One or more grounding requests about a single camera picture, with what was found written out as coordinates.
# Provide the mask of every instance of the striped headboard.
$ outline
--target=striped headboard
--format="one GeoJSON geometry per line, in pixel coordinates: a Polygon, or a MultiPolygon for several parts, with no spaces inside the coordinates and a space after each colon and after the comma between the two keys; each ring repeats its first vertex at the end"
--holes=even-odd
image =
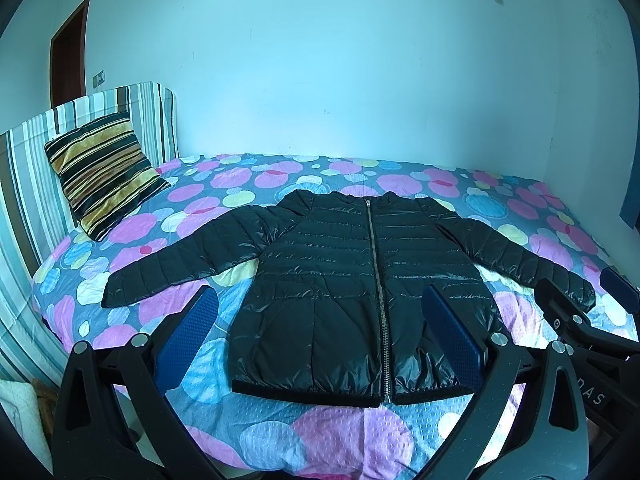
{"type": "Polygon", "coordinates": [[[57,384],[66,364],[28,305],[31,277],[75,227],[44,143],[124,110],[154,167],[178,156],[174,94],[152,82],[81,97],[0,134],[0,378],[57,384]]]}

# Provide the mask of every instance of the light blue wall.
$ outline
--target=light blue wall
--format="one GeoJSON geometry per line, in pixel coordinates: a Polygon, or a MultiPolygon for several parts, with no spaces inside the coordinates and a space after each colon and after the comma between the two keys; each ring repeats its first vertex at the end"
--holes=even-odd
{"type": "Polygon", "coordinates": [[[56,2],[24,0],[0,37],[0,133],[51,108],[49,46],[56,2]]]}
{"type": "MultiPolygon", "coordinates": [[[[636,59],[640,59],[640,27],[632,17],[629,17],[629,25],[631,26],[631,33],[636,46],[636,59]]],[[[638,79],[640,79],[640,66],[638,66],[638,79]]],[[[640,219],[640,142],[637,140],[634,164],[629,177],[625,199],[622,203],[622,208],[620,208],[620,218],[629,227],[634,227],[640,219]]]]}
{"type": "Polygon", "coordinates": [[[638,134],[638,71],[618,0],[554,0],[556,126],[545,181],[640,285],[640,235],[620,218],[638,134]]]}
{"type": "MultiPolygon", "coordinates": [[[[59,0],[54,26],[82,0],[59,0]]],[[[551,0],[91,0],[86,77],[178,98],[181,153],[313,153],[542,178],[551,0]]]]}

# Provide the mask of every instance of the silver zipper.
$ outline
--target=silver zipper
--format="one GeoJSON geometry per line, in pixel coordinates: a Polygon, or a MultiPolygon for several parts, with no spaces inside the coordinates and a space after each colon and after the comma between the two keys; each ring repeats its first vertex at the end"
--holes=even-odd
{"type": "Polygon", "coordinates": [[[371,240],[371,253],[373,254],[373,270],[376,277],[376,287],[378,288],[378,306],[380,308],[380,325],[382,326],[382,397],[384,402],[391,402],[391,358],[389,355],[389,322],[386,318],[384,293],[382,282],[380,282],[380,272],[378,270],[378,252],[376,251],[376,235],[373,232],[373,221],[371,220],[371,200],[365,200],[367,204],[367,219],[369,219],[369,237],[371,240]]]}

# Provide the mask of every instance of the bedspread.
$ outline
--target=bedspread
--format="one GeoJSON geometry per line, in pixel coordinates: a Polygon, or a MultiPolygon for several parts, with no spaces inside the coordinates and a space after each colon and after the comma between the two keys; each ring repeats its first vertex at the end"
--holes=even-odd
{"type": "MultiPolygon", "coordinates": [[[[33,308],[65,349],[87,340],[94,348],[151,333],[179,311],[203,283],[220,297],[220,314],[180,387],[166,396],[199,446],[229,465],[284,469],[310,478],[408,480],[449,434],[470,396],[411,406],[336,408],[260,399],[231,392],[226,375],[228,329],[257,269],[252,260],[207,280],[174,286],[115,309],[100,300],[111,272],[188,236],[241,205],[278,203],[294,189],[339,190],[355,196],[392,191],[432,196],[460,216],[486,222],[512,241],[593,283],[592,325],[637,339],[631,316],[600,287],[610,260],[548,187],[534,180],[414,163],[319,156],[219,155],[171,160],[159,168],[171,188],[143,203],[106,240],[81,228],[67,236],[36,272],[33,308]]],[[[517,344],[544,348],[555,338],[530,288],[479,267],[517,344]]],[[[500,425],[482,457],[492,460],[522,395],[514,387],[500,425]]]]}

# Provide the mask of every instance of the jacket hem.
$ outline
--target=jacket hem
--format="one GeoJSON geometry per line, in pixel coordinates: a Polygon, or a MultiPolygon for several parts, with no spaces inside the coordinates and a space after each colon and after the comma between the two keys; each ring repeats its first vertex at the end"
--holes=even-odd
{"type": "Polygon", "coordinates": [[[450,399],[452,397],[460,397],[473,393],[471,388],[467,386],[448,386],[447,388],[436,388],[435,390],[421,390],[419,392],[411,392],[408,394],[396,394],[394,396],[394,404],[398,406],[406,406],[408,404],[419,404],[420,402],[431,402],[434,400],[450,399]]]}
{"type": "Polygon", "coordinates": [[[356,396],[345,394],[318,394],[313,392],[295,392],[279,388],[268,388],[244,381],[232,380],[231,391],[263,399],[284,400],[300,404],[320,404],[322,406],[354,406],[356,408],[377,408],[382,401],[380,396],[356,396]]]}
{"type": "MultiPolygon", "coordinates": [[[[284,400],[300,404],[320,404],[321,406],[352,406],[354,408],[377,408],[382,402],[382,396],[354,396],[345,394],[318,394],[313,392],[296,392],[282,388],[268,388],[244,381],[232,380],[231,391],[236,394],[251,395],[263,399],[284,400]]],[[[449,386],[435,390],[421,390],[408,394],[397,394],[393,403],[398,406],[420,404],[434,400],[450,399],[470,395],[473,391],[466,386],[449,386]]]]}

